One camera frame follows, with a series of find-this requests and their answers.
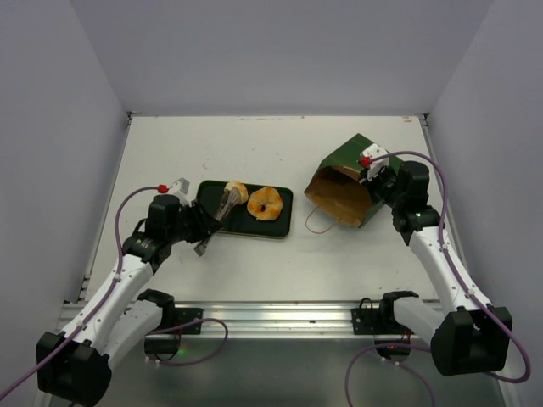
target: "bagel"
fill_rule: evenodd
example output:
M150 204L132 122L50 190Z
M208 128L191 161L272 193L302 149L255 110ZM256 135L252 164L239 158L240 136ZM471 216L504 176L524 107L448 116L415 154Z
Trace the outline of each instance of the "bagel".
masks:
M224 190L231 191L232 188L236 188L239 191L240 197L237 204L245 204L247 202L247 199L249 199L249 192L247 192L247 187L239 181L230 181L225 185Z
M258 220L275 220L281 214L283 200L277 189L263 187L251 193L247 210Z

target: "tray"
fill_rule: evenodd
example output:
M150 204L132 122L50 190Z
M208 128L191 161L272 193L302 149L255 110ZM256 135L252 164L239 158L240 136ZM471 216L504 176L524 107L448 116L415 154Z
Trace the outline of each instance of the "tray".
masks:
M219 208L219 202L224 192L225 181L203 181L196 194L196 199L202 204L205 210L214 214ZM245 184L249 196L265 185ZM274 187L283 200L283 210L275 220L257 220L247 210L247 204L238 205L232 209L227 218L223 221L223 228L220 233L236 235L269 237L274 239L285 238L290 232L290 219L292 217L292 203L294 195L291 190L284 187Z

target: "gray wall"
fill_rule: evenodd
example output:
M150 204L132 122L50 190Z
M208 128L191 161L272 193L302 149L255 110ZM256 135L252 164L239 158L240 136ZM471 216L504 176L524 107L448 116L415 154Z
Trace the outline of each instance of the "gray wall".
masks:
M469 269L511 310L535 365L517 386L526 406L543 404L542 15L540 0L496 0L430 115Z
M81 285L125 123L67 0L0 2L0 389Z
M428 112L491 0L72 0L145 114Z

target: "bag handle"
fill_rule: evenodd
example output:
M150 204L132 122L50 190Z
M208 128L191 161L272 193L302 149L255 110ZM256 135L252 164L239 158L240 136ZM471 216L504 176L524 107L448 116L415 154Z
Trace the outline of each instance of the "bag handle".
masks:
M339 223L339 220L336 220L328 229L325 229L324 231L314 231L312 230L308 225L307 225L307 221L309 220L309 218L311 218L311 216L316 212L317 209L320 209L321 207L320 206L316 206L308 215L307 215L307 218L305 218L305 228L310 231L311 233L315 233L316 235L322 235L324 233L326 233L327 231L329 231L330 229L332 229L334 226L336 226L338 223Z

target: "green tray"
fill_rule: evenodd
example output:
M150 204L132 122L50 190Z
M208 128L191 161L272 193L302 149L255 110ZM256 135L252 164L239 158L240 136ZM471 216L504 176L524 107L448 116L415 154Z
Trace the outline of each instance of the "green tray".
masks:
M219 209L219 202L224 193L225 181L203 181L196 194L196 199L208 213L214 214ZM249 196L264 185L245 184ZM246 236L270 237L281 239L290 232L290 218L292 217L292 202L294 195L288 188L274 187L283 200L283 210L275 220L257 220L247 210L247 204L238 205L232 209L223 221L224 227L220 233L232 233Z

